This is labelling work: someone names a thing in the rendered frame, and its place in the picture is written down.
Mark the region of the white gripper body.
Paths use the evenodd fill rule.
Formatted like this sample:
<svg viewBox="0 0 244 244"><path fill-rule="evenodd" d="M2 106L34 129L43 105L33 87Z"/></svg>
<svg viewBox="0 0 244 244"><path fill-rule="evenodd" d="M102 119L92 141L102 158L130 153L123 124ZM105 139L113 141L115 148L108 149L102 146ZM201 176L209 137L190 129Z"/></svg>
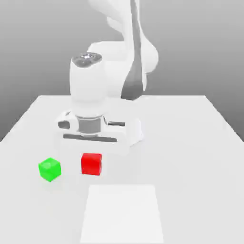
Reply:
<svg viewBox="0 0 244 244"><path fill-rule="evenodd" d="M129 146L124 142L80 140L70 136L64 137L63 134L59 136L59 153L61 156L81 157L83 153L125 156L128 152Z"/></svg>

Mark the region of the small red cube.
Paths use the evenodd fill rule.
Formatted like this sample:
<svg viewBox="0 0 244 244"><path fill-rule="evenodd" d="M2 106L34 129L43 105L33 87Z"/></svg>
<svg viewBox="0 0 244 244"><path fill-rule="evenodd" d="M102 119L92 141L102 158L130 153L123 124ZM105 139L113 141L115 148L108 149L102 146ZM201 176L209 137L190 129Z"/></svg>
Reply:
<svg viewBox="0 0 244 244"><path fill-rule="evenodd" d="M85 175L99 176L102 171L102 155L84 153L81 158L81 172Z"/></svg>

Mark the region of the small green cube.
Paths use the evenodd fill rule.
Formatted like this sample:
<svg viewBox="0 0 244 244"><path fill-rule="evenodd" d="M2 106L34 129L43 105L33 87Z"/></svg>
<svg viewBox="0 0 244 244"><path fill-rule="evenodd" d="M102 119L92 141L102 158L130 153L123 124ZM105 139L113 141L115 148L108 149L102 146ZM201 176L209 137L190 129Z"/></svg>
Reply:
<svg viewBox="0 0 244 244"><path fill-rule="evenodd" d="M40 176L48 182L61 176L61 164L59 161L48 158L38 164Z"/></svg>

